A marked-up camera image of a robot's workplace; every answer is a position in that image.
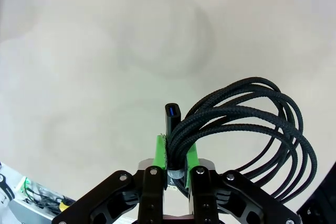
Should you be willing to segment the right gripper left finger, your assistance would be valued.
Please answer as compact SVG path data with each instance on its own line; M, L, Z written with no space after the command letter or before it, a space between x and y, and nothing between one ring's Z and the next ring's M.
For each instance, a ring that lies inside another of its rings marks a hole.
M132 175L118 170L57 215L53 223L114 223L139 208L138 223L163 223L166 137L156 138L155 157L139 163Z

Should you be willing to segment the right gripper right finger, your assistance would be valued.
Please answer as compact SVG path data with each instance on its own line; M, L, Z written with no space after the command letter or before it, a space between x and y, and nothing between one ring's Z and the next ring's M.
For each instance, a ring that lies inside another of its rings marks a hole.
M220 223L219 214L239 223L301 223L300 217L236 170L218 174L210 161L189 171L190 212L195 223Z

